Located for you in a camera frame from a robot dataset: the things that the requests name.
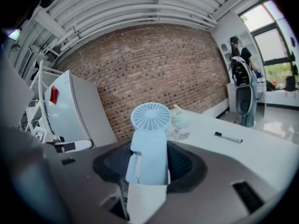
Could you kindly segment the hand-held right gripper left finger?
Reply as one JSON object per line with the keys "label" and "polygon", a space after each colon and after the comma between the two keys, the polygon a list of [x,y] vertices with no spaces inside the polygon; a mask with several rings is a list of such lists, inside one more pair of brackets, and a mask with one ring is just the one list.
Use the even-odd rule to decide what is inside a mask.
{"label": "hand-held right gripper left finger", "polygon": [[122,178],[104,162],[124,144],[117,142],[65,154],[57,153],[53,145],[44,145],[51,178],[72,224],[127,224],[130,221]]}

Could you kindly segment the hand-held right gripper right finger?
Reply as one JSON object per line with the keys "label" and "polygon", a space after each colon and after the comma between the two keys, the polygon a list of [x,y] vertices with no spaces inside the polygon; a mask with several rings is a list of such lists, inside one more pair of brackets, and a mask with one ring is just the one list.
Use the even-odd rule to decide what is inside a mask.
{"label": "hand-held right gripper right finger", "polygon": [[246,224],[277,191],[239,161],[178,142],[167,143],[171,182],[154,224]]}

